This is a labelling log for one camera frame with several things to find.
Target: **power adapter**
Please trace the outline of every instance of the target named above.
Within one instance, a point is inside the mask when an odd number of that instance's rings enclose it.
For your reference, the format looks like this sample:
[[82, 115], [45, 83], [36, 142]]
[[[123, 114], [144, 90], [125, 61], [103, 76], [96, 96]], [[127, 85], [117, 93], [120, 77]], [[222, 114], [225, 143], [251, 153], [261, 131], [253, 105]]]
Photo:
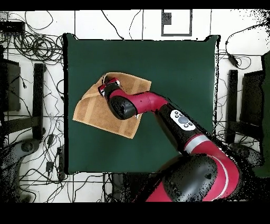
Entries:
[[48, 176], [53, 172], [53, 162], [46, 163], [46, 172], [48, 172]]
[[238, 68], [238, 61], [236, 60], [236, 58], [229, 53], [227, 53], [227, 54], [228, 54], [228, 59], [229, 59], [230, 63], [232, 63], [233, 66]]

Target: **green mat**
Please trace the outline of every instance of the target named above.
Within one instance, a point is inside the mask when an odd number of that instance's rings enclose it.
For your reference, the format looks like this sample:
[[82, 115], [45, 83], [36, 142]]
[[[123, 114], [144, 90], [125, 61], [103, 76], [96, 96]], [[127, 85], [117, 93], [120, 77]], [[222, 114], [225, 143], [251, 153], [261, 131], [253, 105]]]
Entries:
[[178, 155], [152, 113], [142, 115], [134, 139], [72, 120], [80, 98], [106, 72], [151, 80], [150, 91], [170, 98], [212, 133], [218, 42], [219, 36], [205, 41], [105, 41], [67, 34], [68, 172], [155, 172]]

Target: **plug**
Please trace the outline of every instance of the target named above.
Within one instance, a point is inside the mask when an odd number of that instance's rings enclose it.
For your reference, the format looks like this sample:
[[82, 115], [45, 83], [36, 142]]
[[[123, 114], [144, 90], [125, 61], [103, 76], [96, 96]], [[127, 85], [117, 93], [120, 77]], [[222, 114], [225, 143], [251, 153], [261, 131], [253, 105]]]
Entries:
[[48, 176], [53, 172], [53, 162], [46, 163], [46, 172], [48, 172]]
[[49, 135], [49, 138], [47, 141], [48, 148], [50, 148], [52, 146], [53, 140], [54, 140], [54, 135]]
[[232, 63], [233, 66], [238, 68], [238, 61], [236, 60], [236, 58], [229, 53], [227, 53], [227, 54], [228, 54], [228, 59], [229, 59], [230, 63]]

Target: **brown cloth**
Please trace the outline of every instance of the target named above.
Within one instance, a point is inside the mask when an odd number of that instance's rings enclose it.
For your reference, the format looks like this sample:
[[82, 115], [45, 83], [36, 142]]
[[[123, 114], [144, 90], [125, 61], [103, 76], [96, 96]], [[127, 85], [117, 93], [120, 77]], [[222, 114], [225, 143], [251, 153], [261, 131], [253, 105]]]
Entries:
[[73, 120], [133, 139], [140, 124], [141, 115], [133, 116], [127, 120], [119, 120], [113, 115], [106, 99], [98, 91], [98, 87], [102, 85], [105, 76], [108, 76], [110, 79], [118, 78], [122, 90], [127, 94], [136, 94], [150, 90], [151, 81], [130, 74], [109, 72], [103, 75], [83, 95], [75, 108]]

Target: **tile grout line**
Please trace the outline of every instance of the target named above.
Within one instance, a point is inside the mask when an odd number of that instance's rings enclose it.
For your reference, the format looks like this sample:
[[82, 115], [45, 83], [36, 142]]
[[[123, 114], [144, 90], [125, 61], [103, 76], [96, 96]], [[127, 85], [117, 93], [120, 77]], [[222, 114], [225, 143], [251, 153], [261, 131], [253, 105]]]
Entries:
[[209, 32], [209, 35], [211, 35], [211, 25], [212, 25], [212, 9], [210, 12], [210, 32]]
[[74, 10], [74, 35], [76, 36], [76, 11]]

